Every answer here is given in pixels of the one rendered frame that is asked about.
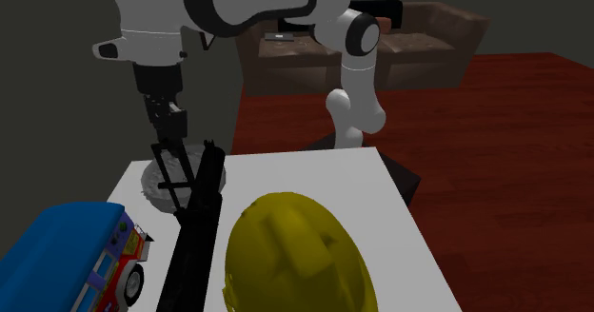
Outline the brown leather sofa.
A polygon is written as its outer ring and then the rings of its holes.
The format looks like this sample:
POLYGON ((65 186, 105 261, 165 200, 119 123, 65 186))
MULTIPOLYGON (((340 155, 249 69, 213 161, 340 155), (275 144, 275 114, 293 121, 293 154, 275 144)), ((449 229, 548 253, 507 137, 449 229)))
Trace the brown leather sofa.
MULTIPOLYGON (((490 23, 440 2, 361 0, 350 6, 391 22, 378 43, 379 90, 458 87, 490 23)), ((340 53, 315 42, 306 26, 268 20, 235 42, 247 96, 328 93, 340 86, 340 53)))

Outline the yellow hard hat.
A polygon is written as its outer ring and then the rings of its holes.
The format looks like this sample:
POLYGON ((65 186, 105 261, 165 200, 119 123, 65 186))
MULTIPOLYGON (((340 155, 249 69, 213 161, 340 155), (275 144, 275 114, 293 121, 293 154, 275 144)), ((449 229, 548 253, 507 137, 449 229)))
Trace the yellow hard hat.
POLYGON ((294 192, 263 195, 231 229, 228 312, 379 312, 364 258, 339 220, 294 192))

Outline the long black toy gun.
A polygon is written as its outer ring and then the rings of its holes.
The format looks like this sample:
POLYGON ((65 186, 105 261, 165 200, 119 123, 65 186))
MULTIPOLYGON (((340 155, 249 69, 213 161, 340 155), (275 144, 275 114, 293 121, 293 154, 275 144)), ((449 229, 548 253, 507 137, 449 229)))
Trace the long black toy gun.
POLYGON ((220 216, 180 209, 174 217, 180 231, 156 312, 203 312, 220 216))

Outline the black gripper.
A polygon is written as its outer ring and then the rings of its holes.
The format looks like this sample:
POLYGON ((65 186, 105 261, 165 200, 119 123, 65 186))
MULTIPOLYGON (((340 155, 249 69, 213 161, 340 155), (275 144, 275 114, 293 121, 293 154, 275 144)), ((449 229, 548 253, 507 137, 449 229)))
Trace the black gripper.
POLYGON ((160 141, 172 147, 150 146, 154 159, 149 164, 149 201, 165 213, 181 208, 180 189, 193 187, 194 174, 182 140, 188 135, 188 114, 177 102, 183 89, 181 65, 143 66, 132 64, 135 83, 143 95, 149 121, 160 141))

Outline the white table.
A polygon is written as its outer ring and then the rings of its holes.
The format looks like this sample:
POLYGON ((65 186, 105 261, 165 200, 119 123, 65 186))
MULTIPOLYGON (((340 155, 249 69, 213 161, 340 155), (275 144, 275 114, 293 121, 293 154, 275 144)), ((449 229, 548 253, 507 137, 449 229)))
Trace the white table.
POLYGON ((328 209, 361 252, 379 312, 462 312, 374 147, 230 155, 208 292, 200 312, 227 312, 228 237, 241 212, 293 191, 328 209))

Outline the blue toy bus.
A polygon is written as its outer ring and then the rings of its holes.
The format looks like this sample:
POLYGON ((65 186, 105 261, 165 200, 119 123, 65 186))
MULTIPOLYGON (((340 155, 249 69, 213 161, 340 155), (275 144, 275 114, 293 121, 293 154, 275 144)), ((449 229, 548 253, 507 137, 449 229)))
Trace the blue toy bus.
POLYGON ((128 312, 152 241, 117 203, 47 208, 0 260, 0 312, 128 312))

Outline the grey bowl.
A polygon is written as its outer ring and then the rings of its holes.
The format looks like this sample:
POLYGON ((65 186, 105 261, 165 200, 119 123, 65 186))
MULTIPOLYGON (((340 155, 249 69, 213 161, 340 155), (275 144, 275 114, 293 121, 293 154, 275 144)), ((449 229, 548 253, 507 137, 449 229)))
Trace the grey bowl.
POLYGON ((142 193, 158 210, 187 209, 218 218, 226 182, 226 153, 212 142, 152 147, 155 158, 141 177, 142 193))

